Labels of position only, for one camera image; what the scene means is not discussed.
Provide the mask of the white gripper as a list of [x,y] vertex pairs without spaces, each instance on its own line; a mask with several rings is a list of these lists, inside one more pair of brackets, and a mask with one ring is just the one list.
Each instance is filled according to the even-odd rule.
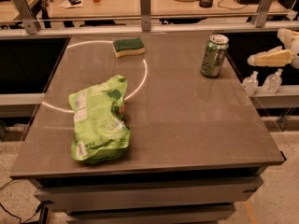
[[284,67],[292,63],[292,67],[299,69],[299,33],[290,29],[280,28],[278,39],[284,45],[290,45],[290,49],[283,49],[281,46],[268,51],[250,55],[247,62],[251,66],[259,67]]

